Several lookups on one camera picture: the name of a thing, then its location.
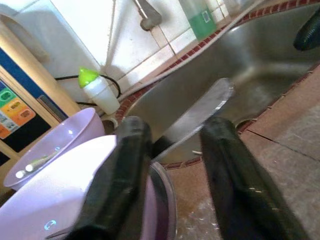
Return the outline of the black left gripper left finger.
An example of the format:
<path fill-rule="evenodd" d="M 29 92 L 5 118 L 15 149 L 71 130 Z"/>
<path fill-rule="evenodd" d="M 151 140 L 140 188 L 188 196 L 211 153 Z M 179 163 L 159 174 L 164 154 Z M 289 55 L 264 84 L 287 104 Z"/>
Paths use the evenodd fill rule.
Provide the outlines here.
<path fill-rule="evenodd" d="M 96 171 L 67 240 L 138 240 L 142 235 L 152 134 L 137 116 L 126 117 L 116 147 Z"/>

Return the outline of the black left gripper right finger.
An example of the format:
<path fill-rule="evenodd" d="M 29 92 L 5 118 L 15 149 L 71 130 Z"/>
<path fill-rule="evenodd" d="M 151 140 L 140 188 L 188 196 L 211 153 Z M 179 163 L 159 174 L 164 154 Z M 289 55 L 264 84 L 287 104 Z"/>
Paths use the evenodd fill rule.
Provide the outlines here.
<path fill-rule="evenodd" d="M 224 240 L 308 240 L 279 188 L 234 125 L 210 117 L 199 133 L 202 159 Z"/>

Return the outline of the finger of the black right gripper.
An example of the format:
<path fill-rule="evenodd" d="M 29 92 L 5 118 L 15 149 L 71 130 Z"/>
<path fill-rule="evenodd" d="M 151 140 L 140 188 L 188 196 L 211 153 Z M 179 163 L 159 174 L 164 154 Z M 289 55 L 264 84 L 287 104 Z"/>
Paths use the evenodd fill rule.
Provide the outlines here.
<path fill-rule="evenodd" d="M 316 10 L 298 31 L 293 46 L 298 51 L 308 51 L 320 46 L 320 10 Z"/>

